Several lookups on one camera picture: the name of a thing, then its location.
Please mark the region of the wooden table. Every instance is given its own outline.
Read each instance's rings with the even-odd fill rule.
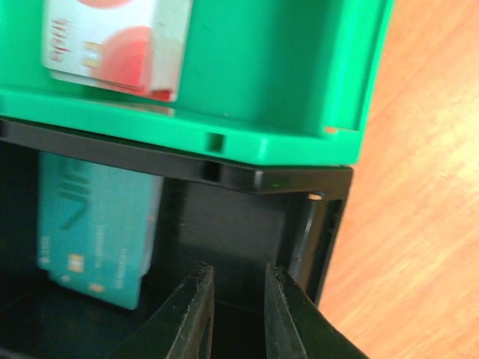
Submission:
[[[397,0],[321,310],[371,358],[479,358],[479,1]]]

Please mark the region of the card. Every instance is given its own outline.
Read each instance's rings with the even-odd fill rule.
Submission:
[[[149,89],[156,4],[157,0],[46,0],[43,65]]]
[[[39,267],[62,286],[136,308],[162,178],[42,153],[40,185]]]

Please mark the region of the teal card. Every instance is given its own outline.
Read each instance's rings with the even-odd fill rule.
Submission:
[[[38,265],[62,286],[135,309],[162,178],[44,153]]]

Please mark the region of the green plastic tray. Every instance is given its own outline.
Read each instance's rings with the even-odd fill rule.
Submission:
[[[0,115],[253,165],[352,164],[392,3],[195,0],[167,115],[51,79],[40,62],[43,1],[0,0]]]

